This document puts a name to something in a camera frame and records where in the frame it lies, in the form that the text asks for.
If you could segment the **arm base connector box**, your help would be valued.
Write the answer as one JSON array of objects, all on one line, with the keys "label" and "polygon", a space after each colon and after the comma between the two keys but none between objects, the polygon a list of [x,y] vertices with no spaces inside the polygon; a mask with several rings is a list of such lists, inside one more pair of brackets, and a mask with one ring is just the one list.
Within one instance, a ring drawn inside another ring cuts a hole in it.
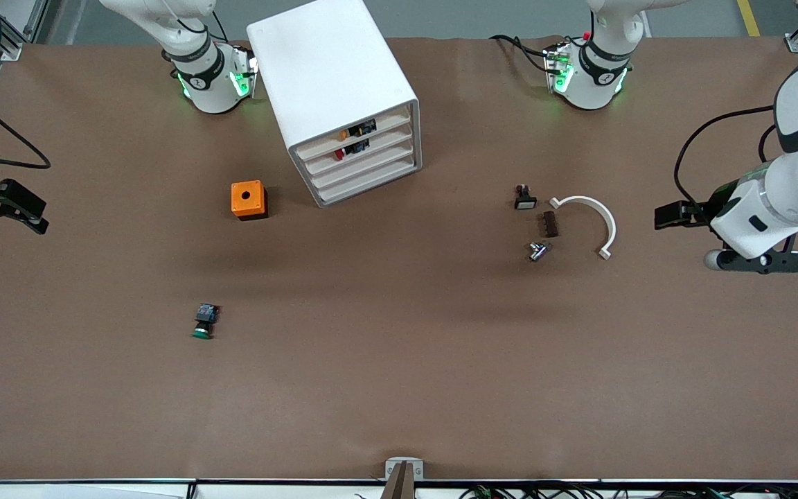
[{"label": "arm base connector box", "polygon": [[241,98],[251,98],[256,88],[258,61],[250,48],[232,45],[232,82]]},{"label": "arm base connector box", "polygon": [[573,76],[571,42],[559,42],[542,50],[542,63],[546,70],[546,83],[551,94],[563,94]]}]

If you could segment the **green mushroom push button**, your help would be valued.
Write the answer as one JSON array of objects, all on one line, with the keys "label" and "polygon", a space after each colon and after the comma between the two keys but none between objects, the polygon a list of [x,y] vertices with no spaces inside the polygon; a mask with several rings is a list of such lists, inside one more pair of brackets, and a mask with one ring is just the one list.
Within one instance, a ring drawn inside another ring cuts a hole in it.
[{"label": "green mushroom push button", "polygon": [[193,329],[194,338],[212,339],[213,325],[218,322],[220,307],[216,304],[200,304],[195,314],[196,326]]}]

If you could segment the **white curved plastic bracket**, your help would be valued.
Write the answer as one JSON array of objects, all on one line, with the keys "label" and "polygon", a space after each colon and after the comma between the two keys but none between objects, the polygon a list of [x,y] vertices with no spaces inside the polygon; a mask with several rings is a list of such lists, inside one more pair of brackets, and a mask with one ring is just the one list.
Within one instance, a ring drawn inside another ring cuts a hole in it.
[{"label": "white curved plastic bracket", "polygon": [[549,203],[554,209],[559,209],[566,205],[577,203],[589,207],[593,209],[593,211],[597,212],[605,222],[605,227],[607,227],[607,240],[605,240],[602,246],[598,249],[597,253],[604,260],[609,260],[612,258],[610,249],[614,241],[617,239],[617,222],[615,221],[614,215],[612,215],[612,212],[610,209],[608,209],[607,205],[604,205],[604,203],[595,198],[583,195],[573,195],[563,199],[552,197]]}]

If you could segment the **orange button enclosure box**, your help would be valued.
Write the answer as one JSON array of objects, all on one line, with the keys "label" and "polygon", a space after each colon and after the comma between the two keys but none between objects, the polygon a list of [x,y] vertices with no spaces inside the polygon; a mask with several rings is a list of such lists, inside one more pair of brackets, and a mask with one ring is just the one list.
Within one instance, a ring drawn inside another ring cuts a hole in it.
[{"label": "orange button enclosure box", "polygon": [[268,218],[268,191],[260,180],[232,183],[230,207],[234,217],[241,221]]}]

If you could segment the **yellow and black switch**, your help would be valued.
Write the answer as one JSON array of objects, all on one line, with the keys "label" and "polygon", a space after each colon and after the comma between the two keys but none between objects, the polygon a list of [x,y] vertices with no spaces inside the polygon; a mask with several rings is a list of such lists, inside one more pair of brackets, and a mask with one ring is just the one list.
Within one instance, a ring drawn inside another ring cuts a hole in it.
[{"label": "yellow and black switch", "polygon": [[339,139],[348,140],[350,138],[361,138],[361,136],[376,132],[377,129],[376,119],[371,118],[364,122],[353,124],[344,130],[340,130]]}]

